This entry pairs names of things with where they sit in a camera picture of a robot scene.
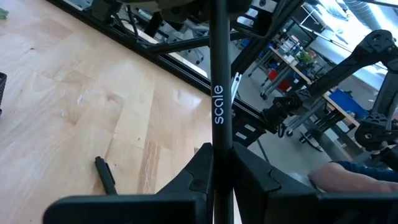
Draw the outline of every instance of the person's arm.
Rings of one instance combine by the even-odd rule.
[[[346,170],[335,162],[313,170],[309,179],[326,192],[389,193],[398,190],[398,183],[376,180],[363,174]]]

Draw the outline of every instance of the table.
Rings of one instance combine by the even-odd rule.
[[[151,194],[211,141],[211,99],[46,1],[1,1],[0,223],[69,195]]]
[[[300,77],[302,77],[307,84],[312,84],[311,79],[309,77],[305,76],[300,70],[298,70],[295,66],[293,66],[291,63],[289,63],[276,49],[269,47],[279,58],[281,58],[293,71],[295,71]],[[338,106],[332,99],[329,97],[330,93],[325,93],[323,94],[323,98],[332,105],[335,109],[337,109],[341,114],[343,114],[351,123],[353,123],[355,126],[359,126],[359,122],[357,122],[351,115],[349,115],[345,110],[343,110],[340,106]]]

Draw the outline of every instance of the table leg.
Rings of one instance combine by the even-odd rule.
[[[251,70],[251,72],[249,72],[249,77],[253,74],[253,72],[260,67],[260,65],[262,65],[265,61],[269,60],[272,56],[272,51],[267,52],[263,58],[260,59],[260,61],[257,63],[256,66],[254,66],[254,68]]]
[[[288,133],[292,133],[293,130],[298,128],[302,123],[304,123],[304,121],[309,119],[317,110],[319,110],[323,106],[324,103],[325,103],[325,100],[322,97],[320,99],[318,99],[314,103],[314,105],[310,108],[310,110],[308,110],[308,112],[299,116],[299,119],[297,119],[295,121],[295,123],[290,126]]]
[[[272,93],[272,91],[274,91],[279,84],[282,83],[283,80],[285,80],[285,78],[289,75],[290,73],[290,67],[286,67],[284,68],[279,74],[278,76],[276,76],[276,78],[271,82],[271,84],[269,84],[265,90],[262,92],[262,95],[269,95],[270,93]]]

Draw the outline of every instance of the metal bar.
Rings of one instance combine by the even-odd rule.
[[[231,67],[227,0],[210,3],[211,118],[215,163],[214,220],[233,224]]]
[[[154,37],[162,22],[163,18],[162,15],[160,15],[160,12],[155,12],[148,25],[145,27],[144,32],[149,36]]]
[[[247,37],[246,34],[238,31],[232,31],[229,36],[231,40],[239,40]],[[207,46],[209,44],[210,44],[210,36],[206,36],[190,40],[182,40],[176,43],[158,44],[148,48],[147,50],[152,54],[158,55],[158,54],[168,54],[172,52],[179,52],[182,50],[194,49],[197,47]]]

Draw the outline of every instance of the black basket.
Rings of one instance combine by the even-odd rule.
[[[4,89],[6,87],[7,75],[0,72],[0,106],[2,100],[2,94],[4,93]]]

